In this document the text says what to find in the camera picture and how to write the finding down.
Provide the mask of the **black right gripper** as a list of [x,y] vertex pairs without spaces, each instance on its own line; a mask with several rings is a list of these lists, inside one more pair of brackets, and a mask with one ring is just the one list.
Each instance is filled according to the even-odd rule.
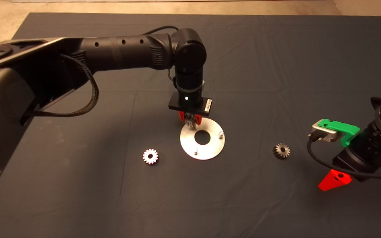
[[[333,166],[355,172],[375,173],[381,167],[381,131],[369,124],[345,149],[333,158]],[[331,169],[319,183],[321,191],[329,191],[352,182],[344,172]]]

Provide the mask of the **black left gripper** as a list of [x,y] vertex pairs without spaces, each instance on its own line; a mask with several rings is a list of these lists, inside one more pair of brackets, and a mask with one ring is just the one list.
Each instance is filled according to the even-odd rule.
[[180,87],[174,92],[168,103],[168,108],[177,110],[180,120],[184,122],[185,113],[194,114],[196,124],[199,126],[202,122],[202,116],[208,117],[212,105],[212,99],[202,96],[202,87],[187,90]]

